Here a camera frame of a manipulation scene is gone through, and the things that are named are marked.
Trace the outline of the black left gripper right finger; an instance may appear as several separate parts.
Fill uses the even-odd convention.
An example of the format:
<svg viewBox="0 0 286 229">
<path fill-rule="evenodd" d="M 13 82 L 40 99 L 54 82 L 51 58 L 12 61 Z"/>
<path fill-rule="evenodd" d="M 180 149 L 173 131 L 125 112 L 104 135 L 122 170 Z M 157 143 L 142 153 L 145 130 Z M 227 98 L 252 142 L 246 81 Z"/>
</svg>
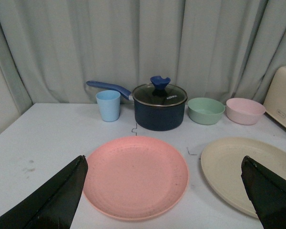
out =
<svg viewBox="0 0 286 229">
<path fill-rule="evenodd" d="M 71 173 L 25 228 L 69 229 L 81 199 L 87 171 L 86 158 L 79 156 Z"/>
</svg>

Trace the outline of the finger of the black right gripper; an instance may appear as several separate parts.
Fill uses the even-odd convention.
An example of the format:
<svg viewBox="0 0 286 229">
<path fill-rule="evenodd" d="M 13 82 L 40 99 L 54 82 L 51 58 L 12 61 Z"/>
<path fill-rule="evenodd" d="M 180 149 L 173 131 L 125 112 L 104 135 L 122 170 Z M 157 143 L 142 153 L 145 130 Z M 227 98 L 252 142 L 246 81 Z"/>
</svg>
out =
<svg viewBox="0 0 286 229">
<path fill-rule="evenodd" d="M 241 178 L 245 191 L 265 229 L 286 229 L 286 181 L 268 180 L 253 171 L 245 156 L 241 163 Z"/>
<path fill-rule="evenodd" d="M 281 178 L 286 181 L 286 159 L 259 159 L 249 158 L 253 171 L 258 175 L 270 180 Z"/>
</svg>

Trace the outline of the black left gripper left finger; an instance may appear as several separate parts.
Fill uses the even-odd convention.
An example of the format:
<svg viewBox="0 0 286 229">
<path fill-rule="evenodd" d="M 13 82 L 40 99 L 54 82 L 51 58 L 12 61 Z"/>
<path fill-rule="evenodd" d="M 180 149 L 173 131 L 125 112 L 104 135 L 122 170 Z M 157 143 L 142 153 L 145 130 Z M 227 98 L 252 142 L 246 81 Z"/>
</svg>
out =
<svg viewBox="0 0 286 229">
<path fill-rule="evenodd" d="M 71 173 L 77 158 L 71 161 L 22 202 L 0 216 L 0 224 L 28 224 Z"/>
</svg>

